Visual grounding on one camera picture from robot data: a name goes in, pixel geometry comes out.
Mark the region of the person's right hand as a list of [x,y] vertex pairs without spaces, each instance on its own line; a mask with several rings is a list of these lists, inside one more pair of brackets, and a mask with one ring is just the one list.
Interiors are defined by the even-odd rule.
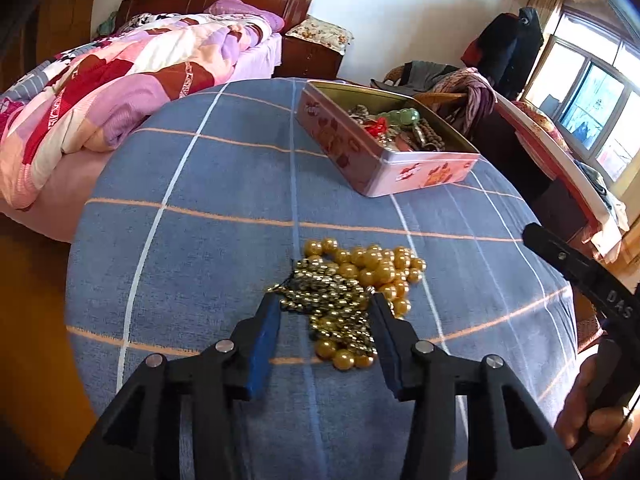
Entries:
[[596,436],[612,438],[610,445],[590,464],[582,467],[584,479],[608,479],[624,454],[630,449],[639,432],[639,409],[633,412],[623,408],[601,408],[587,416],[587,390],[596,377],[597,358],[590,356],[582,362],[570,393],[565,399],[554,430],[569,450],[578,440],[582,426],[587,425]]

